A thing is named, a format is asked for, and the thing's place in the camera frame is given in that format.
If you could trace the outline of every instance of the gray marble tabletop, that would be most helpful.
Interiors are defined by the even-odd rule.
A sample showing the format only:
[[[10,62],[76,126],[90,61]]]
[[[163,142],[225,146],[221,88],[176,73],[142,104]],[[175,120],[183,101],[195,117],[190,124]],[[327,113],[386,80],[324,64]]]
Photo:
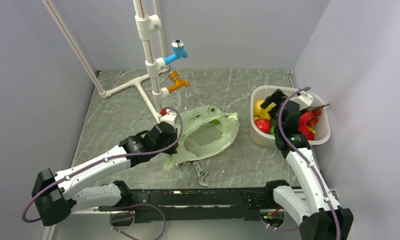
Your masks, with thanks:
[[[232,145],[215,156],[200,160],[200,165],[210,173],[206,177],[209,188],[263,187],[267,181],[286,180],[299,186],[294,171],[275,147],[255,144],[249,134],[250,100],[255,88],[262,85],[290,87],[282,69],[177,69],[182,79],[191,83],[182,87],[164,100],[165,106],[179,111],[202,105],[215,105],[223,112],[237,112],[240,128]],[[135,77],[146,74],[146,70],[103,70],[99,81],[109,90]],[[173,82],[163,73],[159,77],[160,87]],[[142,83],[152,100],[151,82]],[[74,165],[77,166],[105,153],[129,135],[150,130],[156,124],[144,100],[135,87],[127,88],[102,99],[93,93],[84,131],[77,150]],[[191,164],[183,171],[175,167],[163,168],[168,156],[159,154],[147,163],[117,172],[95,184],[109,184],[123,180],[131,189],[190,189],[201,188],[197,172]]]

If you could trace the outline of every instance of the basket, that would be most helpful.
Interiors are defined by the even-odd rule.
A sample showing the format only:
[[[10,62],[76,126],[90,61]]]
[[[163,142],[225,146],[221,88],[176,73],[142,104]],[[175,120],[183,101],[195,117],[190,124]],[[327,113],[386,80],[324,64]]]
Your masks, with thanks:
[[[263,146],[275,147],[275,137],[260,131],[254,124],[254,103],[258,100],[264,100],[266,97],[270,96],[277,89],[280,89],[284,94],[291,95],[293,92],[297,91],[297,88],[283,87],[283,86],[272,86],[265,85],[260,86],[254,90],[251,94],[251,107],[250,107],[250,137],[251,139]],[[324,105],[325,102],[320,96],[312,91],[307,91],[307,93],[313,96],[312,107],[318,107]],[[331,128],[329,127],[328,113],[326,107],[322,109],[322,114],[319,117],[319,122],[314,127],[316,130],[315,140],[309,141],[310,145],[320,145],[328,141],[331,136]]]

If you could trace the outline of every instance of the wrench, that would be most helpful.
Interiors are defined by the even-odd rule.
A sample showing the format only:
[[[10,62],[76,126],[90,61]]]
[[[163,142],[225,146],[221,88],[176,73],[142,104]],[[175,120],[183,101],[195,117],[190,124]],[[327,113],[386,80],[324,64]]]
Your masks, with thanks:
[[[198,176],[198,183],[203,186],[203,187],[207,187],[208,184],[204,181],[204,179],[207,177],[207,175],[209,174],[209,171],[204,170],[200,164],[198,163],[198,161],[189,161],[190,163],[192,163],[192,165],[194,166],[194,168],[197,170],[197,176]],[[182,165],[186,165],[186,163],[181,162],[178,163],[178,165],[176,166],[176,168],[178,170],[182,170]]]

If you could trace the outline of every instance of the green plastic bag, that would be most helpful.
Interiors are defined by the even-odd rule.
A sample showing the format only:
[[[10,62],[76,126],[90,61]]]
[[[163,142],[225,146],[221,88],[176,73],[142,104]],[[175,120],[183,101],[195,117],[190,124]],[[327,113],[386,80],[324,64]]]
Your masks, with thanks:
[[[184,132],[165,169],[178,163],[205,159],[229,147],[239,129],[237,113],[222,113],[213,105],[199,106],[181,113]]]

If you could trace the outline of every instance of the blue faucet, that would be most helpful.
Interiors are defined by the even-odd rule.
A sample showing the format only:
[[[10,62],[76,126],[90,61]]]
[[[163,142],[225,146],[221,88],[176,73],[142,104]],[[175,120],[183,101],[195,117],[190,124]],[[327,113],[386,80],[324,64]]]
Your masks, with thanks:
[[[166,66],[169,65],[169,63],[174,62],[180,58],[186,59],[188,57],[188,53],[184,51],[184,42],[181,39],[173,40],[172,48],[173,54],[164,58]]]

